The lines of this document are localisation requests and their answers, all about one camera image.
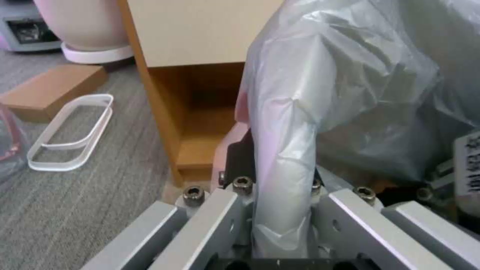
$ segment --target brown cardboard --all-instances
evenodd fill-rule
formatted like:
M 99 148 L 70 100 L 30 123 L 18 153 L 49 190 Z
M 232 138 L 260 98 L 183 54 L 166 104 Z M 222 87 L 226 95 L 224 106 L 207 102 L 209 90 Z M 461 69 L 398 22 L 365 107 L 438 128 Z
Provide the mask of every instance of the brown cardboard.
M 101 66 L 60 65 L 0 96 L 18 118 L 48 123 L 70 100 L 95 91 L 107 81 Z

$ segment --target barcode label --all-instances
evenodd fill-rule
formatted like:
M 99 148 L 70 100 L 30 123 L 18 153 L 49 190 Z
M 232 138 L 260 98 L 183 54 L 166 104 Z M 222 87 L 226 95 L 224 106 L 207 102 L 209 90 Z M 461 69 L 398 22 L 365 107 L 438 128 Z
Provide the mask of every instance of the barcode label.
M 480 193 L 480 132 L 455 140 L 455 193 Z

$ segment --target plastic bag cover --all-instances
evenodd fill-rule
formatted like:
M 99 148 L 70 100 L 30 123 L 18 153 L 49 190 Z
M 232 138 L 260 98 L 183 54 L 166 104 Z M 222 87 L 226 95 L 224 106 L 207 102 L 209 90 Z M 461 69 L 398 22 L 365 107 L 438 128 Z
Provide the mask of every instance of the plastic bag cover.
M 287 0 L 269 20 L 250 46 L 236 108 L 255 142 L 257 256 L 307 256 L 317 154 L 417 181 L 478 123 L 459 92 L 480 85 L 480 76 L 465 82 L 478 68 L 460 51 L 478 58 L 480 13 L 455 2 Z M 443 20 L 455 22 L 457 40 L 442 40 L 451 33 Z

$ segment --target carpet floor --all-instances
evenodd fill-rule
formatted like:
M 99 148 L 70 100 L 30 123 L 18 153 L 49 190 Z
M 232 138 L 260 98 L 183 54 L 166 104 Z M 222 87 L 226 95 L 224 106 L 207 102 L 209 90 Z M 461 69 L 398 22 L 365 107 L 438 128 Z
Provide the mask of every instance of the carpet floor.
M 0 50 L 0 93 L 63 63 L 59 52 Z M 0 183 L 0 269 L 79 269 L 160 199 L 169 166 L 136 67 L 110 71 L 98 92 L 114 96 L 113 116 L 84 166 L 71 172 L 24 167 Z M 100 113 L 76 110 L 53 142 L 85 136 Z M 23 127 L 33 142 L 46 125 Z M 76 154 L 42 151 L 36 159 L 67 161 Z

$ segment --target bolt head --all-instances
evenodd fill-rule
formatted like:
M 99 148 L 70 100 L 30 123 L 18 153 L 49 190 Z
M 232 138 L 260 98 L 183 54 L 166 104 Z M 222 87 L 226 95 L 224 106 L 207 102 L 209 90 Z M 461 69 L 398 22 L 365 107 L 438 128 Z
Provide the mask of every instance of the bolt head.
M 225 171 L 218 172 L 218 184 L 225 185 Z
M 237 177 L 233 180 L 232 183 L 233 191 L 235 191 L 239 195 L 250 195 L 253 190 L 253 181 L 250 177 L 241 176 Z
M 373 205 L 375 203 L 376 194 L 375 192 L 366 186 L 358 186 L 353 189 L 353 193 L 357 194 L 361 199 L 366 201 L 368 204 Z
M 322 182 L 318 178 L 313 179 L 312 184 L 312 195 L 318 194 L 320 192 L 320 188 L 322 187 Z
M 182 197 L 187 206 L 199 207 L 205 201 L 205 191 L 199 186 L 189 186 L 183 190 Z

